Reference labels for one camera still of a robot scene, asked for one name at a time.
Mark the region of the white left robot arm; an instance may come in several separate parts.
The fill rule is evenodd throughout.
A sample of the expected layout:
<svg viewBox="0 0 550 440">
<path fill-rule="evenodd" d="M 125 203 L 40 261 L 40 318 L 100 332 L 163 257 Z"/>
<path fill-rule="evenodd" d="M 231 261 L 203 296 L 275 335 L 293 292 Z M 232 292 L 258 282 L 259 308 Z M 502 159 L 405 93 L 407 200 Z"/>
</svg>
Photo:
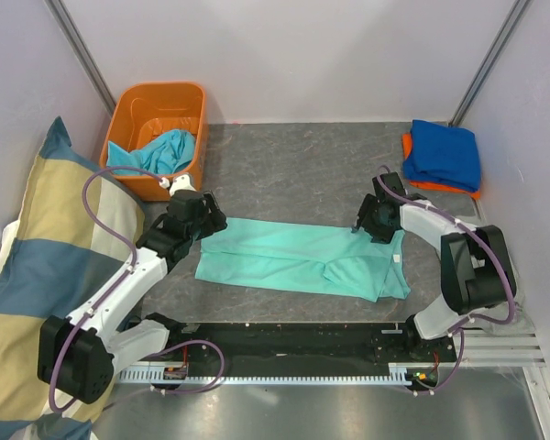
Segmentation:
<svg viewBox="0 0 550 440">
<path fill-rule="evenodd" d="M 182 337 L 160 319 L 145 319 L 124 330 L 121 324 L 145 293 L 184 259 L 193 243 L 227 227 L 226 215 L 211 192 L 181 189 L 165 214 L 133 244 L 129 259 L 100 290 L 65 317 L 50 316 L 41 326 L 38 378 L 49 386 L 49 406 L 61 391 L 72 402 L 93 403 L 123 369 L 144 358 L 173 360 Z"/>
</svg>

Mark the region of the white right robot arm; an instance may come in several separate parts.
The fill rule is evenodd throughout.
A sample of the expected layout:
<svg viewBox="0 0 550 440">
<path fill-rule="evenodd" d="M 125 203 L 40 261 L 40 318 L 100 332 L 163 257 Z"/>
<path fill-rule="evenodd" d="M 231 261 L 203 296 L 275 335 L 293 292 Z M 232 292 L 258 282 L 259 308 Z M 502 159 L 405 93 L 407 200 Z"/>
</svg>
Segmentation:
<svg viewBox="0 0 550 440">
<path fill-rule="evenodd" d="M 401 338 L 403 354 L 423 360 L 435 339 L 452 336 L 477 320 L 508 325 L 516 315 L 517 284 L 504 234 L 495 225 L 467 223 L 418 193 L 408 194 L 396 172 L 372 179 L 353 225 L 374 243 L 388 244 L 399 231 L 417 235 L 439 254 L 441 294 L 410 316 Z"/>
</svg>

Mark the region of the mint green t shirt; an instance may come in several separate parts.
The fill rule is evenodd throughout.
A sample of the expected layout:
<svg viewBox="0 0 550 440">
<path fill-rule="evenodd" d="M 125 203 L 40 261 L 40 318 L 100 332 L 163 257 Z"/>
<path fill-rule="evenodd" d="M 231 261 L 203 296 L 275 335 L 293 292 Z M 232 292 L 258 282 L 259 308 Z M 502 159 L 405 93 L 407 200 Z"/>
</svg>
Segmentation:
<svg viewBox="0 0 550 440">
<path fill-rule="evenodd" d="M 399 232 L 387 244 L 348 227 L 231 218 L 201 242 L 196 279 L 259 289 L 404 300 Z"/>
</svg>

